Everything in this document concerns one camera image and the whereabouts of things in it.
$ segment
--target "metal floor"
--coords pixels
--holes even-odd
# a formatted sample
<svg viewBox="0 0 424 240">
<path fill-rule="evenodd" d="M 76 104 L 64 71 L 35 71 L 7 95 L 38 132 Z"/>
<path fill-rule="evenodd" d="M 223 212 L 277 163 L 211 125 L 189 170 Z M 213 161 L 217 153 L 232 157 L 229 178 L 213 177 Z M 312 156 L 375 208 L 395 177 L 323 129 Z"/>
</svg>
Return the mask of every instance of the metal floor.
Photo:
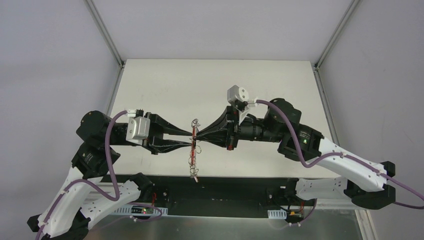
<svg viewBox="0 0 424 240">
<path fill-rule="evenodd" d="M 316 210 L 301 226 L 288 227 L 284 220 L 165 216 L 152 222 L 109 215 L 100 221 L 86 240 L 360 240 L 354 210 Z"/>
</svg>

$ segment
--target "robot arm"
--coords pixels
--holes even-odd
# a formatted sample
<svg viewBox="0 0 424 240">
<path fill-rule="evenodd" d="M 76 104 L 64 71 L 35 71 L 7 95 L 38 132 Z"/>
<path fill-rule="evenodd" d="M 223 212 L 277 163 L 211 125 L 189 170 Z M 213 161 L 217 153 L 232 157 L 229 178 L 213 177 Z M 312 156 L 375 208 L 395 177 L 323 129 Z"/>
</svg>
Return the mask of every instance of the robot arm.
<svg viewBox="0 0 424 240">
<path fill-rule="evenodd" d="M 197 140 L 230 151 L 237 147 L 239 140 L 280 142 L 277 149 L 280 154 L 293 161 L 300 160 L 289 128 L 276 110 L 269 107 L 264 118 L 249 114 L 249 110 L 258 104 L 257 98 L 249 98 L 246 89 L 236 85 L 228 90 L 227 99 L 231 106 L 227 106 L 214 123 L 197 133 Z M 295 178 L 286 187 L 287 194 L 303 200 L 351 199 L 355 205 L 367 209 L 380 209 L 395 202 L 395 188 L 387 185 L 387 179 L 380 175 L 394 176 L 393 163 L 375 163 L 363 159 L 334 144 L 319 131 L 301 124 L 302 112 L 289 102 L 282 98 L 275 98 L 270 102 L 286 115 L 293 126 L 306 162 L 310 164 L 321 157 L 322 160 L 317 165 L 342 176 L 316 180 Z M 345 157 L 348 155 L 357 158 L 361 163 Z M 372 166 L 379 173 L 364 165 Z"/>
<path fill-rule="evenodd" d="M 175 127 L 157 114 L 143 114 L 142 110 L 128 110 L 128 123 L 113 123 L 110 144 L 140 145 L 154 155 L 190 146 L 188 142 L 163 139 L 164 134 L 190 136 L 189 132 Z M 109 171 L 105 137 L 110 123 L 111 118 L 99 111 L 91 111 L 82 118 L 76 133 L 84 143 L 71 161 L 65 182 L 47 210 L 30 217 L 27 222 L 34 232 L 44 233 L 42 239 L 83 239 L 105 216 L 129 202 L 142 198 L 153 187 L 146 176 L 138 173 L 119 188 L 116 192 L 118 196 L 103 196 L 83 204 L 92 188 L 98 188 L 96 184 Z M 113 164 L 120 154 L 108 148 Z"/>
</svg>

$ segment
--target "cable connector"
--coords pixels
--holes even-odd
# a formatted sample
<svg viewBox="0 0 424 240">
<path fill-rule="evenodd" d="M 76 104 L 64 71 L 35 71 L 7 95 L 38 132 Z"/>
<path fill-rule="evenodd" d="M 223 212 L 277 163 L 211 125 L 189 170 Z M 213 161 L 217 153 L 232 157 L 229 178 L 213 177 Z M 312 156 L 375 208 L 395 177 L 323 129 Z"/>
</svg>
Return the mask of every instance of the cable connector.
<svg viewBox="0 0 424 240">
<path fill-rule="evenodd" d="M 257 98 L 257 97 L 255 97 L 254 99 L 249 99 L 249 100 L 247 100 L 247 106 L 248 106 L 249 108 L 257 107 L 257 106 L 258 106 L 258 103 L 256 102 L 256 100 L 258 100 L 258 98 Z"/>
<path fill-rule="evenodd" d="M 136 109 L 127 109 L 126 110 L 126 116 L 130 117 L 130 118 L 135 118 L 137 114 L 137 110 Z"/>
</svg>

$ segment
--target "metal frame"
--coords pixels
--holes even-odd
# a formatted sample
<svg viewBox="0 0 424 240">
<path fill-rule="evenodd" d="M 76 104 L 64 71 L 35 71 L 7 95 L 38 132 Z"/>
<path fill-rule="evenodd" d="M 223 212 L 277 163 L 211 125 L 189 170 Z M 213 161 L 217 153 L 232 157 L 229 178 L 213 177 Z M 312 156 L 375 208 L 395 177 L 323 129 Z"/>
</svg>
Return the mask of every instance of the metal frame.
<svg viewBox="0 0 424 240">
<path fill-rule="evenodd" d="M 339 39 L 343 29 L 345 29 L 346 23 L 349 21 L 349 19 L 351 18 L 352 14 L 357 9 L 360 2 L 362 2 L 362 0 L 352 0 L 350 2 L 349 7 L 347 7 L 347 10 L 344 12 L 343 17 L 341 18 L 340 22 L 335 28 L 333 34 L 330 37 L 330 40 L 328 41 L 327 45 L 325 46 L 324 50 L 321 53 L 321 56 L 319 57 L 318 61 L 315 64 L 315 67 L 318 70 L 320 69 L 321 65 L 323 64 L 330 50 L 335 45 L 336 41 Z"/>
<path fill-rule="evenodd" d="M 102 17 L 100 16 L 100 13 L 96 8 L 96 5 L 94 4 L 93 0 L 84 0 L 84 2 L 93 18 L 95 25 L 98 28 L 98 31 L 103 37 L 104 42 L 107 44 L 107 47 L 109 48 L 119 67 L 122 69 L 124 66 L 124 61 L 122 60 L 122 57 L 118 52 L 117 46 L 115 46 L 115 43 L 112 40 L 112 37 L 109 34 L 108 29 L 106 28 L 105 23 L 103 22 Z"/>
<path fill-rule="evenodd" d="M 334 30 L 333 34 L 331 35 L 327 45 L 325 46 L 324 50 L 322 51 L 318 61 L 314 64 L 313 67 L 313 73 L 315 76 L 315 80 L 316 80 L 316 84 L 319 90 L 319 96 L 321 97 L 321 102 L 322 105 L 324 107 L 324 112 L 325 112 L 325 116 L 327 119 L 327 123 L 328 123 L 328 127 L 330 130 L 330 134 L 331 134 L 331 138 L 334 141 L 334 143 L 336 143 L 337 145 L 339 145 L 339 139 L 336 133 L 336 128 L 334 125 L 334 121 L 333 121 L 333 116 L 332 116 L 332 111 L 331 111 L 331 107 L 329 104 L 329 100 L 327 98 L 323 83 L 321 81 L 320 78 L 320 67 L 323 64 L 323 62 L 325 61 L 326 57 L 328 56 L 328 54 L 330 53 L 331 49 L 334 47 L 334 45 L 336 44 L 337 40 L 339 39 L 339 37 L 341 36 L 347 22 L 349 21 L 349 19 L 351 18 L 351 16 L 353 15 L 353 13 L 355 12 L 355 10 L 357 9 L 359 3 L 362 0 L 352 0 L 346 10 L 346 12 L 344 13 L 343 17 L 341 18 L 339 24 L 337 25 L 336 29 Z M 110 115 L 112 112 L 112 107 L 113 104 L 115 102 L 115 98 L 116 98 L 116 94 L 121 82 L 121 78 L 124 72 L 124 67 L 125 67 L 125 63 L 121 57 L 121 55 L 119 54 L 119 51 L 117 49 L 117 47 L 115 46 L 106 26 L 105 23 L 103 22 L 99 11 L 97 10 L 93 0 L 84 0 L 88 11 L 90 12 L 93 21 L 95 22 L 96 26 L 98 27 L 98 30 L 100 32 L 100 34 L 102 35 L 106 45 L 108 46 L 111 54 L 113 55 L 113 57 L 115 58 L 117 64 L 119 65 L 119 73 L 116 79 L 116 83 L 114 85 L 113 88 L 113 92 L 112 92 L 112 96 L 110 97 L 109 103 L 107 105 L 107 114 Z M 325 209 L 347 209 L 347 208 L 351 208 L 351 206 L 346 206 L 346 203 L 337 203 L 337 202 L 318 202 L 317 208 L 325 208 Z M 362 234 L 362 238 L 364 240 L 378 240 L 378 236 L 376 234 L 375 231 L 375 227 L 374 227 L 374 223 L 371 219 L 370 216 L 370 211 L 369 210 L 362 210 L 362 209 L 356 209 L 355 210 L 356 213 L 356 217 L 357 217 L 357 222 L 359 224 L 359 228 Z"/>
<path fill-rule="evenodd" d="M 123 182 L 125 181 L 126 176 L 125 175 L 117 175 L 118 178 L 118 186 L 122 186 Z M 110 193 L 114 191 L 114 187 L 112 186 L 112 183 L 109 178 L 105 178 L 101 182 L 97 184 L 103 191 Z M 102 195 L 98 193 L 97 191 L 91 191 L 90 194 L 87 196 L 87 198 L 84 201 L 84 204 L 91 203 L 99 198 L 101 198 Z M 305 206 L 305 209 L 311 209 L 311 206 Z M 344 199 L 318 199 L 318 202 L 316 203 L 316 209 L 317 210 L 364 210 L 364 208 L 361 208 L 359 206 L 354 205 L 350 199 L 344 200 Z"/>
</svg>

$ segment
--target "red wire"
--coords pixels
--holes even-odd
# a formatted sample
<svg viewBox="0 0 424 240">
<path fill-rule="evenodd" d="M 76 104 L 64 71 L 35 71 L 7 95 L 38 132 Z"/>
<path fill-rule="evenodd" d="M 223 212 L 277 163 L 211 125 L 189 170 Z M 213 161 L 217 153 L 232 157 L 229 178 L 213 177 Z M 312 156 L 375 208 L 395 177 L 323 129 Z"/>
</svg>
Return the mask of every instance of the red wire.
<svg viewBox="0 0 424 240">
<path fill-rule="evenodd" d="M 302 201 L 302 202 L 300 203 L 300 212 L 301 212 L 301 213 L 303 213 L 304 208 L 305 208 L 305 202 L 304 202 L 304 201 Z"/>
<path fill-rule="evenodd" d="M 151 201 L 151 205 L 152 205 L 152 206 L 154 206 L 154 204 L 155 204 L 155 200 L 156 200 L 156 192 L 154 192 L 154 193 L 152 194 L 152 198 L 153 198 L 153 200 Z"/>
</svg>

